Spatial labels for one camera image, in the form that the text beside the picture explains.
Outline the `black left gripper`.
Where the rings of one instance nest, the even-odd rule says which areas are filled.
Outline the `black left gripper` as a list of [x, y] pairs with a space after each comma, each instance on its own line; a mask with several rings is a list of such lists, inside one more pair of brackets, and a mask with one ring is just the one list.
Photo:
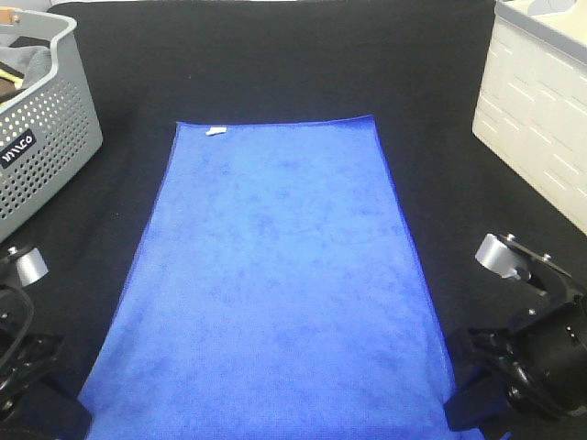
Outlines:
[[26, 292], [1, 288], [1, 438], [85, 439], [91, 413], [65, 374], [47, 375], [64, 337], [32, 333], [34, 314]]

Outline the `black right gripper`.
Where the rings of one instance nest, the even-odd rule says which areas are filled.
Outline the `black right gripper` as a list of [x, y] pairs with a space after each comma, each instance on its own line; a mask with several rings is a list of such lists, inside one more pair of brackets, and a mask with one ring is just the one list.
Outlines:
[[510, 405], [546, 420], [586, 414], [584, 296], [515, 331], [459, 328], [447, 337], [447, 347], [456, 381], [444, 404], [451, 431], [478, 428], [506, 415]]

